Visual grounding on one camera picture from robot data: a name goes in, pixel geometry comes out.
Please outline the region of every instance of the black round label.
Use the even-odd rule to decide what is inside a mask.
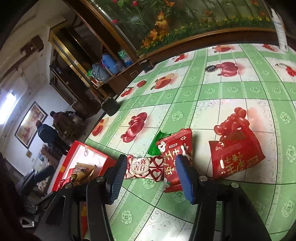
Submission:
[[[206,68],[205,68],[205,70],[206,70],[206,72],[214,72],[214,71],[216,71],[218,68],[217,68],[217,66],[215,66],[215,65],[210,65],[210,66],[207,66]]]

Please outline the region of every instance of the fluorescent light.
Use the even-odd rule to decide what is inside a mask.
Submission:
[[[0,109],[0,125],[4,124],[4,122],[10,116],[16,100],[17,98],[11,92],[9,92]]]

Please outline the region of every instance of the person in dark blue shirt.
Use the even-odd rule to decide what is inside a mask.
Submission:
[[[38,136],[44,143],[60,149],[64,155],[68,154],[70,146],[65,143],[57,134],[56,130],[47,124],[42,124],[41,121],[36,121]]]

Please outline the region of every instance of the floral mural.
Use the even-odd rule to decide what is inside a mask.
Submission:
[[[263,0],[87,1],[110,17],[139,55],[217,29],[274,28]],[[223,46],[216,51],[223,51]]]

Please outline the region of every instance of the red box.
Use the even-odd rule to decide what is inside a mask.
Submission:
[[[59,170],[52,191],[58,191],[61,180],[67,177],[69,169],[74,168],[77,162],[96,165],[98,168],[101,168],[99,176],[104,175],[107,168],[115,166],[116,163],[115,160],[108,157],[106,154],[93,149],[84,143],[74,141]]]

